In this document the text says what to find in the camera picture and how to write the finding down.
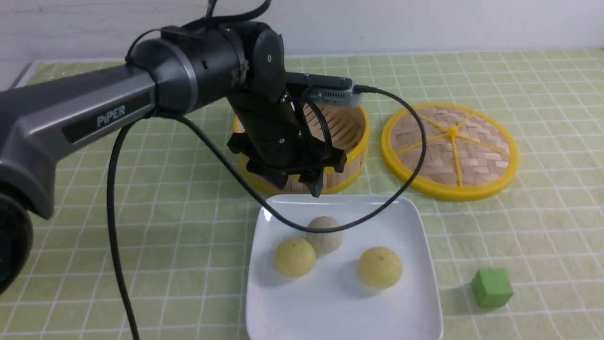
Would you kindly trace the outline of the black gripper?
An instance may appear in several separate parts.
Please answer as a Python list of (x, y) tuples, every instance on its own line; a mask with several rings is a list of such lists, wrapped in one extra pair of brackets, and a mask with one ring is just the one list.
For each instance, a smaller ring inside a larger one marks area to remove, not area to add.
[(306, 98), (271, 101), (260, 94), (243, 92), (227, 97), (243, 127), (234, 133), (228, 148), (248, 157), (246, 170), (282, 191), (289, 175), (309, 194), (319, 197), (323, 191), (324, 169), (341, 173), (345, 151), (334, 148), (329, 129), (317, 105)]

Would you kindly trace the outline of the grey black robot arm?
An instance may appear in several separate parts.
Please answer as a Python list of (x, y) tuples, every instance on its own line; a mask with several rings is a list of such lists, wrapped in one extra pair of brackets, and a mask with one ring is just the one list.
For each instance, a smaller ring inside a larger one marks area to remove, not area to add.
[(1, 93), (1, 290), (21, 273), (33, 243), (29, 213), (54, 212), (58, 162), (142, 118), (183, 116), (226, 98), (243, 133), (228, 143), (247, 168), (283, 189), (297, 175), (311, 195), (347, 157), (311, 135), (294, 86), (327, 76), (287, 72), (283, 38), (263, 22), (195, 31), (169, 26), (126, 62)]

